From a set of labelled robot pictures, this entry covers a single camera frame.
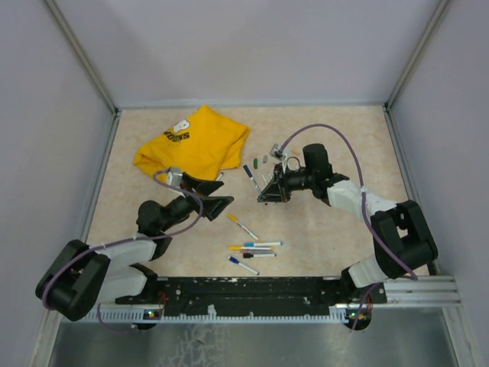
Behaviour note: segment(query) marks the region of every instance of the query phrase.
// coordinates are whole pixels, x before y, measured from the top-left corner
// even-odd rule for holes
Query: gray wall
[[[453,2],[394,106],[440,265],[454,274],[489,365],[489,2]]]
[[[0,4],[0,361],[25,366],[42,274],[76,233],[111,116],[41,1]]]
[[[385,102],[438,0],[57,0],[120,107]]]

